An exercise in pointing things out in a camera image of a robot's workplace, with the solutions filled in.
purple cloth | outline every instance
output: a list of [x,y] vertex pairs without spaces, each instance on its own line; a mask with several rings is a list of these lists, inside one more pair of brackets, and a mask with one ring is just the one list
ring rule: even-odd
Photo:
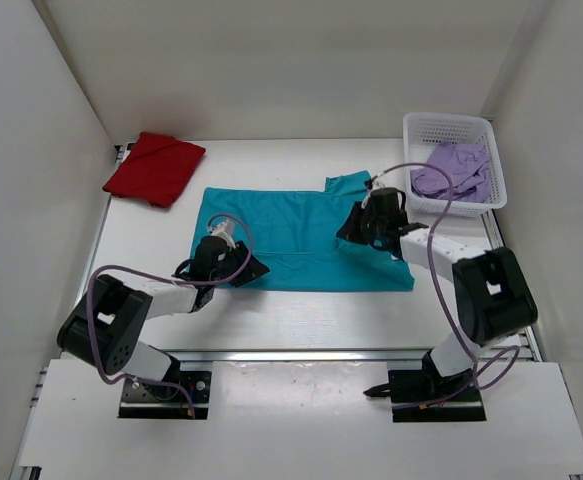
[[[458,144],[442,142],[427,164],[440,167],[453,181],[453,199],[483,203],[491,195],[491,154],[484,142]],[[449,184],[431,168],[411,170],[413,192],[419,197],[446,199]]]

white platform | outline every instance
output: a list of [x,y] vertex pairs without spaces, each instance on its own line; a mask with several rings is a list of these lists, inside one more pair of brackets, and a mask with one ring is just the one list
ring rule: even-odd
[[533,479],[583,474],[557,365],[518,363],[484,394],[486,422],[394,424],[362,390],[384,363],[215,363],[209,419],[116,418],[120,386],[51,362],[20,459],[41,480]]
[[[120,263],[169,276],[188,258],[206,187],[322,191],[326,177],[374,174],[403,158],[398,139],[197,143],[207,148],[206,156],[170,210],[111,200],[94,267]],[[399,173],[387,182],[401,186]],[[434,219],[411,218],[427,224]],[[489,247],[480,218],[449,217],[439,232]],[[141,339],[166,349],[430,348],[450,329],[428,271],[415,266],[412,274],[415,289],[408,293],[219,290],[196,314],[151,320]],[[455,309],[451,285],[443,287]]]

white wall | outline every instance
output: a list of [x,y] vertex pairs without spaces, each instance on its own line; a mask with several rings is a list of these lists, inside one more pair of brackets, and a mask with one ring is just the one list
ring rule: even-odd
[[121,143],[141,130],[197,140],[395,137],[409,111],[490,114],[492,88],[525,49],[518,33],[530,27],[529,6],[547,1],[38,3]]
[[509,193],[498,219],[583,430],[583,0],[551,10],[495,131]]
[[75,299],[112,143],[28,0],[0,0],[0,480]]

laundry basket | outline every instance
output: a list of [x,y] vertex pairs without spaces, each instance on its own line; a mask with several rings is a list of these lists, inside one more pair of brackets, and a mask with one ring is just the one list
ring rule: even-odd
[[[449,213],[464,217],[477,217],[494,208],[502,208],[507,203],[502,165],[491,124],[483,118],[468,115],[443,113],[408,113],[404,117],[404,161],[426,163],[440,142],[478,143],[484,142],[491,153],[491,195],[485,203],[454,201]],[[405,174],[405,191],[413,210],[439,213],[446,200],[422,198],[411,187],[411,175]]]

teal cloth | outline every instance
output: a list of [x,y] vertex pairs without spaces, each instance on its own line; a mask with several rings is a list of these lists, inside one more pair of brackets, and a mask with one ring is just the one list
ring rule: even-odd
[[[413,290],[413,277],[405,262],[335,236],[353,203],[366,195],[364,181],[369,178],[366,171],[327,178],[324,192],[207,188],[193,248],[208,235],[206,225],[212,215],[231,213],[247,224],[253,233],[255,256],[271,269],[241,288],[303,292]],[[248,246],[239,226],[234,239]]]

